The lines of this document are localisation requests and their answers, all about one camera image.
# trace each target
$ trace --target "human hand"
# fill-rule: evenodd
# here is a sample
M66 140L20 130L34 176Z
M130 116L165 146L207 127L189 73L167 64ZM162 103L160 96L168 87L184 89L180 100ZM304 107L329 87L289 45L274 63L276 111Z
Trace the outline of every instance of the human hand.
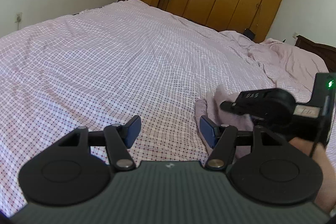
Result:
M301 152L309 155L313 142L300 138L294 138L289 142ZM316 146L313 160L321 167L323 172L323 183L315 199L315 204L326 213L336 205L336 175L322 144Z

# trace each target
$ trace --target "bed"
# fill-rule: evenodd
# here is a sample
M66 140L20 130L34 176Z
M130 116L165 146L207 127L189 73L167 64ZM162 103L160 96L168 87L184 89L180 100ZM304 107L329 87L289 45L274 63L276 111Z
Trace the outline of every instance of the bed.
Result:
M329 72L336 72L335 47L315 43L301 35L298 35L295 46L320 56L324 60Z
M142 131L130 150L137 163L204 162L194 104L207 91L277 86L308 101L310 88L274 63L279 55L269 45L277 43L218 33L139 0L0 38L0 210L10 216L25 204L20 167L78 126L101 130L140 115ZM335 166L334 136L335 129L328 147ZM106 159L102 148L92 153Z

